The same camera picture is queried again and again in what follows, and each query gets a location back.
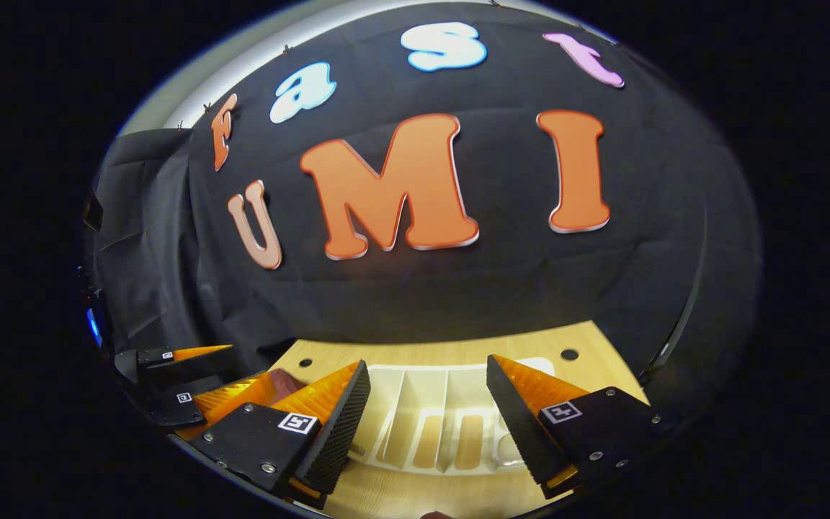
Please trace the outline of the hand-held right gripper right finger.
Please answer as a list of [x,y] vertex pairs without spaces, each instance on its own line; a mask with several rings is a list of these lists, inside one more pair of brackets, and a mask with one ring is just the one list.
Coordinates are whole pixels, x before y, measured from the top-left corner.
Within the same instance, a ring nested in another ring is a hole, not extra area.
[[547,499],[609,479],[666,437],[665,417],[615,386],[586,391],[500,355],[486,386]]

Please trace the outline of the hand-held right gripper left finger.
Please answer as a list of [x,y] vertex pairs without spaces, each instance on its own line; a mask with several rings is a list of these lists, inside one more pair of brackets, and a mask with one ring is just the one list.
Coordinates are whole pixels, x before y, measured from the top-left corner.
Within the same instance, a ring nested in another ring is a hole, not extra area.
[[264,492],[321,509],[335,492],[371,391],[365,361],[286,397],[271,373],[197,397],[195,450]]

